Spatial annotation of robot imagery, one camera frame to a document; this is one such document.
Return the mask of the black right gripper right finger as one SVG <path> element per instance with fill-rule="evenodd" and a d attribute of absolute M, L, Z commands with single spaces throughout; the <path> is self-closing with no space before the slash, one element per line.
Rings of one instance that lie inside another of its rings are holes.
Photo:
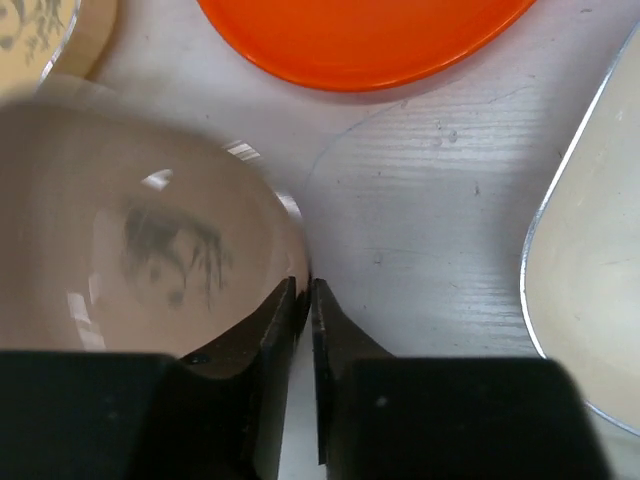
<path fill-rule="evenodd" d="M 534 358 L 396 357 L 311 287 L 319 460 L 331 479 L 608 479 L 569 375 Z"/>

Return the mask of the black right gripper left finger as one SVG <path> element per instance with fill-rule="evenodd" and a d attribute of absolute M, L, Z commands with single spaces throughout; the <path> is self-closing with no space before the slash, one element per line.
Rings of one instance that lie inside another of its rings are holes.
<path fill-rule="evenodd" d="M 277 474 L 296 283 L 181 358 L 5 351 L 5 479 L 260 479 Z"/>

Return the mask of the brown square panda plate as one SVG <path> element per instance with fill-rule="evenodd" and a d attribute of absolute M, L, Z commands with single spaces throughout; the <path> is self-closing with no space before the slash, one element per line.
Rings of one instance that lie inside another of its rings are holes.
<path fill-rule="evenodd" d="M 1 104 L 1 345 L 184 356 L 307 288 L 258 167 L 64 81 Z"/>

